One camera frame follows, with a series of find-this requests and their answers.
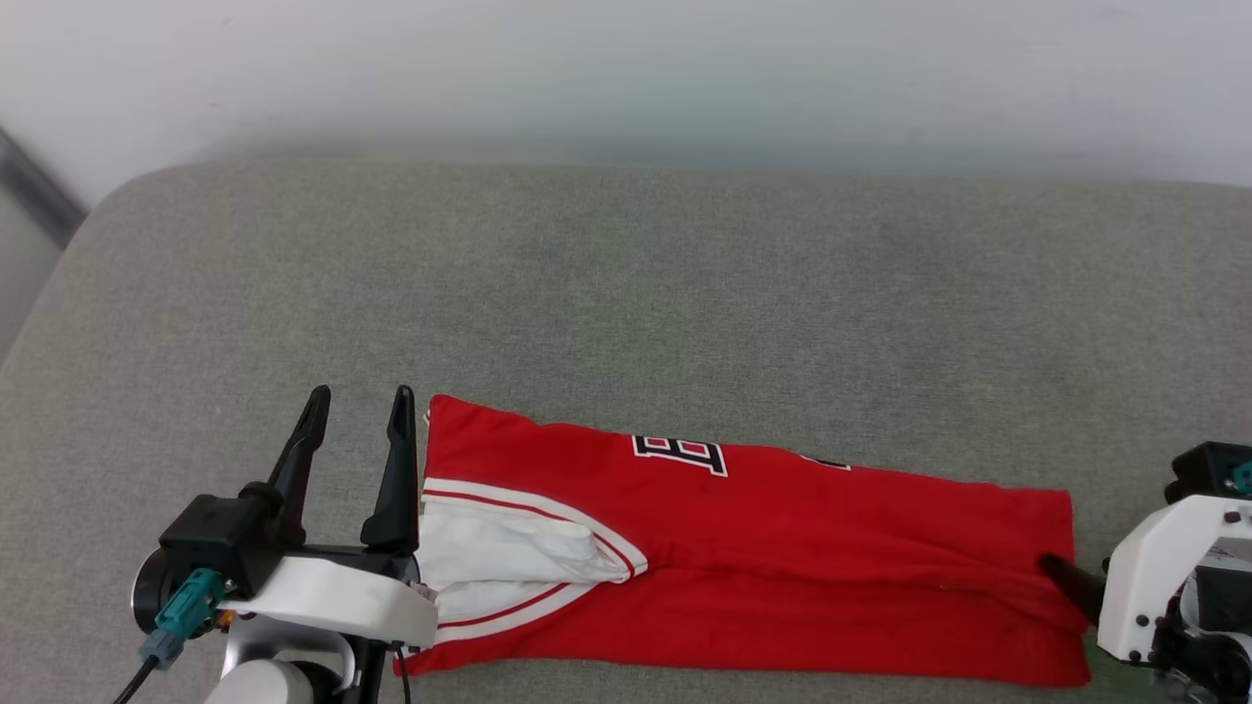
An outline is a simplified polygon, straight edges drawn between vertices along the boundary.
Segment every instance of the gray couch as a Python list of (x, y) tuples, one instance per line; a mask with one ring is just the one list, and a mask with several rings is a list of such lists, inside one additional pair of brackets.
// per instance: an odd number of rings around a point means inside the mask
[[(334, 390), (305, 511), (351, 541), (398, 383), (538, 420), (1073, 492), (1094, 569), (1169, 460), (1252, 440), (1252, 192), (1194, 184), (260, 162), (89, 218), (0, 370), (0, 700), (106, 701), (198, 492)], [(771, 510), (775, 507), (762, 507)], [(220, 639), (136, 701), (200, 701)], [(511, 661), (421, 701), (1141, 701), (854, 674)], [(388, 678), (384, 700), (398, 701)]]

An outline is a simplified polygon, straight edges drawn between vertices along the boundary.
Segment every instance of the jersey lettering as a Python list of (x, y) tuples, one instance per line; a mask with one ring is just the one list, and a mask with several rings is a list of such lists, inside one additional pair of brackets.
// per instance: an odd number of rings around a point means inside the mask
[(635, 436), (635, 455), (639, 457), (664, 457), (709, 470), (715, 477), (726, 476), (726, 461), (721, 446), (712, 442), (691, 442), (672, 437)]
[(804, 457), (805, 460), (810, 461), (810, 462), (816, 462), (819, 465), (825, 465), (828, 467), (834, 467), (836, 470), (843, 470), (845, 472), (853, 471), (853, 466), (851, 465), (845, 465), (843, 462), (831, 462), (829, 460), (819, 460), (816, 457), (810, 457), (808, 455), (800, 455), (800, 456)]

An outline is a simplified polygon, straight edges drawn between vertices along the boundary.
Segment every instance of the red stripe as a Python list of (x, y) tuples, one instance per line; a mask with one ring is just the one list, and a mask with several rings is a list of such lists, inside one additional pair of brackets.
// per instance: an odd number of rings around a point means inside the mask
[(622, 555), (622, 551), (618, 550), (618, 549), (616, 549), (616, 547), (613, 547), (612, 542), (608, 542), (607, 540), (600, 537), (598, 535), (596, 535), (596, 540), (598, 540), (600, 542), (603, 542), (610, 550), (613, 551), (613, 555), (617, 555), (621, 559), (622, 562), (626, 562), (626, 569), (630, 570), (630, 576), (631, 576), (631, 579), (634, 579), (635, 577), (635, 565), (630, 564), (630, 560), (626, 559), (626, 555)]
[[(547, 511), (543, 511), (541, 509), (536, 509), (535, 506), (527, 506), (526, 504), (513, 504), (512, 501), (500, 501), (498, 499), (487, 499), (486, 496), (478, 496), (476, 494), (463, 494), (463, 492), (459, 492), (459, 491), (441, 491), (438, 489), (427, 489), (422, 494), (427, 494), (429, 496), (447, 496), (449, 499), (464, 499), (466, 501), (478, 501), (481, 504), (491, 504), (492, 506), (505, 506), (506, 509), (520, 509), (522, 511), (530, 511), (532, 514), (538, 514), (538, 515), (541, 515), (541, 516), (543, 516), (546, 519), (552, 519), (555, 521), (565, 521), (567, 524), (572, 524), (573, 522), (570, 519), (548, 514)], [(600, 535), (600, 534), (597, 534), (595, 531), (592, 531), (592, 535), (596, 536), (596, 540), (598, 540), (600, 542), (603, 542), (606, 546), (608, 546), (608, 549), (613, 551), (613, 555), (617, 555), (617, 557), (621, 559), (621, 561), (626, 565), (626, 569), (630, 571), (630, 576), (634, 579), (634, 576), (635, 576), (635, 565), (631, 564), (631, 561), (626, 559), (626, 555), (622, 554), (622, 551), (618, 550), (613, 544), (611, 544), (607, 540), (605, 540), (605, 537), (602, 535)]]
[(553, 586), (552, 589), (545, 591), (543, 594), (540, 594), (538, 596), (535, 596), (533, 599), (527, 599), (526, 601), (522, 601), (517, 606), (510, 606), (508, 609), (505, 609), (503, 611), (496, 611), (495, 614), (488, 614), (486, 616), (480, 616), (477, 619), (470, 619), (470, 620), (466, 620), (466, 621), (448, 621), (446, 624), (439, 624), (439, 628), (442, 629), (442, 628), (451, 628), (451, 626), (472, 626), (475, 624), (481, 624), (483, 621), (490, 621), (492, 619), (498, 619), (501, 616), (507, 616), (507, 615), (510, 615), (510, 614), (512, 614), (515, 611), (521, 611), (522, 609), (530, 606), (531, 604), (535, 604), (536, 601), (542, 601), (542, 600), (547, 599), (548, 596), (552, 596), (553, 594), (556, 594), (557, 591), (561, 591), (562, 589), (565, 589), (567, 586), (570, 586), (570, 585), (568, 584), (558, 584), (558, 585)]
[(475, 494), (461, 494), (459, 491), (439, 491), (438, 489), (427, 489), (422, 494), (429, 494), (432, 496), (447, 496), (447, 497), (451, 497), (451, 499), (467, 499), (470, 501), (480, 501), (482, 504), (491, 504), (493, 506), (505, 506), (507, 509), (521, 509), (523, 511), (530, 511), (532, 514), (538, 514), (538, 515), (541, 515), (543, 517), (552, 519), (552, 520), (556, 520), (556, 521), (565, 521), (567, 524), (572, 524), (573, 522), (570, 519), (562, 519), (561, 516), (555, 516), (552, 514), (548, 514), (547, 511), (542, 511), (540, 509), (536, 509), (535, 506), (527, 506), (526, 504), (512, 504), (510, 501), (500, 501), (497, 499), (487, 499), (486, 496), (477, 496)]

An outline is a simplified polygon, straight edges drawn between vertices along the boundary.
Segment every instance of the black cable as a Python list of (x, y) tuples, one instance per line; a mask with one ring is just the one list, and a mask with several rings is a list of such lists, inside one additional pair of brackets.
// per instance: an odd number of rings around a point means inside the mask
[(144, 658), (144, 664), (139, 665), (139, 671), (135, 673), (135, 676), (130, 678), (130, 681), (126, 684), (126, 688), (123, 689), (121, 694), (119, 694), (118, 698), (113, 700), (113, 704), (126, 704), (126, 701), (130, 701), (130, 698), (134, 696), (136, 691), (139, 691), (139, 686), (144, 684), (144, 680), (148, 679), (148, 675), (150, 675), (151, 671), (156, 669), (156, 663), (158, 660), (155, 655), (149, 655), (148, 658)]
[(404, 704), (413, 704), (413, 695), (408, 691), (408, 668), (404, 666), (404, 646), (396, 646), (396, 656), (399, 658), (399, 676), (404, 683)]

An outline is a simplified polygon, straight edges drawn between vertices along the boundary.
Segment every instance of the basketball jersey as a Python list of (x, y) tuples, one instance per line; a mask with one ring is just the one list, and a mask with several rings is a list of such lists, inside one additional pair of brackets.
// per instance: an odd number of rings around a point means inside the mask
[(1063, 491), (603, 432), (431, 401), (422, 547), (436, 645), (500, 658), (1088, 681)]

